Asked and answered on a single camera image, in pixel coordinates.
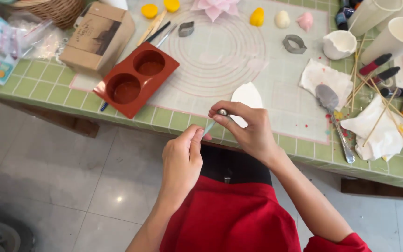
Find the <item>person's left hand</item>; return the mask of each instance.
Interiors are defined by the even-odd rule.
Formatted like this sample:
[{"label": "person's left hand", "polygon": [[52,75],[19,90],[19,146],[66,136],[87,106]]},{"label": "person's left hand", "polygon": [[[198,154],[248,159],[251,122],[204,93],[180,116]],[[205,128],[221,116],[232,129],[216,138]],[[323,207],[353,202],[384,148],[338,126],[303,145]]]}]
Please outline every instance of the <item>person's left hand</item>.
[{"label": "person's left hand", "polygon": [[[203,131],[202,127],[192,124],[164,147],[163,182],[158,199],[173,211],[178,210],[200,176]],[[205,139],[212,139],[209,133]]]}]

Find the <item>light blue tool handle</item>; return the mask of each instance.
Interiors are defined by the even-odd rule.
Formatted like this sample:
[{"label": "light blue tool handle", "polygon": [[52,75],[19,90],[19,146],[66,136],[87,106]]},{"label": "light blue tool handle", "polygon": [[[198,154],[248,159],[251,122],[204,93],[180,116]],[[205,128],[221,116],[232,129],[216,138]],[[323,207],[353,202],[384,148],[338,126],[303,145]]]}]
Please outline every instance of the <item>light blue tool handle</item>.
[{"label": "light blue tool handle", "polygon": [[206,127],[205,131],[203,132],[203,137],[205,137],[206,134],[208,134],[208,132],[212,129],[212,126],[214,126],[215,122],[212,122],[208,125],[208,127]]}]

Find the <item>round mold cavity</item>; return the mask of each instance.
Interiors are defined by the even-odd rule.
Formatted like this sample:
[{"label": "round mold cavity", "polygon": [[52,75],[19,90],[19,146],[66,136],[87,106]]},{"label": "round mold cavity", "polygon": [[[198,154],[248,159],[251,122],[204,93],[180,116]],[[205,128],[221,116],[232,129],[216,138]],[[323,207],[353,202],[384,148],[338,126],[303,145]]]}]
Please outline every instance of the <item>round mold cavity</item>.
[{"label": "round mold cavity", "polygon": [[163,70],[165,63],[163,55],[153,50],[143,51],[133,59],[135,70],[145,76],[159,74]]},{"label": "round mold cavity", "polygon": [[118,104],[127,104],[134,101],[141,92],[139,80],[129,74],[120,73],[108,81],[107,93]]}]

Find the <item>wicker basket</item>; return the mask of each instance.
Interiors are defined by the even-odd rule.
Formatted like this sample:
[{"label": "wicker basket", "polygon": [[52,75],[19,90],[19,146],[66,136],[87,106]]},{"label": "wicker basket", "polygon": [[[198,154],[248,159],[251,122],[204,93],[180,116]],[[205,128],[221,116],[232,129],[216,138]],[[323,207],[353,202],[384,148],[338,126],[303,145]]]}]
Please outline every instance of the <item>wicker basket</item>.
[{"label": "wicker basket", "polygon": [[85,6],[85,0],[25,0],[10,5],[14,11],[28,11],[41,19],[52,19],[60,29],[74,25]]}]

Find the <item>yellow lump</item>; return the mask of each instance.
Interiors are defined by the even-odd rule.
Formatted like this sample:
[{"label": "yellow lump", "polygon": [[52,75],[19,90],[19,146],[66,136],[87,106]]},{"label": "yellow lump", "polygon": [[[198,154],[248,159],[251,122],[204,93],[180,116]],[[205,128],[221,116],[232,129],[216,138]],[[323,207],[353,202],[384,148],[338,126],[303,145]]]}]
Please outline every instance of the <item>yellow lump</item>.
[{"label": "yellow lump", "polygon": [[257,8],[250,16],[250,25],[261,26],[264,23],[264,9]]},{"label": "yellow lump", "polygon": [[164,0],[164,6],[168,12],[176,12],[180,7],[180,2],[178,0]]},{"label": "yellow lump", "polygon": [[146,18],[154,18],[158,13],[158,7],[156,7],[156,5],[153,3],[144,4],[141,8],[141,13]]}]

